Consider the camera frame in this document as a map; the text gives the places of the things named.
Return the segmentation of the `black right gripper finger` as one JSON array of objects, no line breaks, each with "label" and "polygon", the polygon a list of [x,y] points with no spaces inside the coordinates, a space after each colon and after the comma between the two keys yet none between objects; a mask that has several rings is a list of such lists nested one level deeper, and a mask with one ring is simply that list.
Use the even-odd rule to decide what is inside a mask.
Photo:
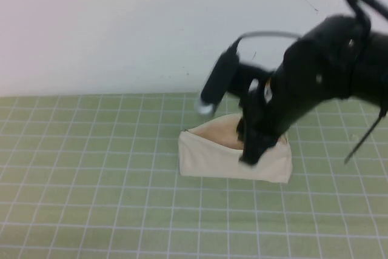
[{"label": "black right gripper finger", "polygon": [[237,124],[236,132],[238,135],[238,140],[242,143],[245,143],[246,140],[246,122],[241,118]]},{"label": "black right gripper finger", "polygon": [[275,140],[268,136],[247,136],[244,140],[239,162],[256,165],[264,152],[275,145]]}]

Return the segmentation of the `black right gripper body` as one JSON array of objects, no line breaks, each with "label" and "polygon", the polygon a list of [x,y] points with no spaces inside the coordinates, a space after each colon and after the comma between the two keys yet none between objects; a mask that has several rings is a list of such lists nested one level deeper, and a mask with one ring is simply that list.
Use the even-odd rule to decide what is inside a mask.
[{"label": "black right gripper body", "polygon": [[269,129],[266,116],[269,114],[268,101],[264,89],[276,80],[275,75],[284,74],[284,66],[266,70],[253,64],[235,64],[235,73],[229,85],[229,93],[239,98],[239,107],[246,122],[247,136],[268,136],[275,140],[275,145],[285,146],[287,135],[274,133]]}]

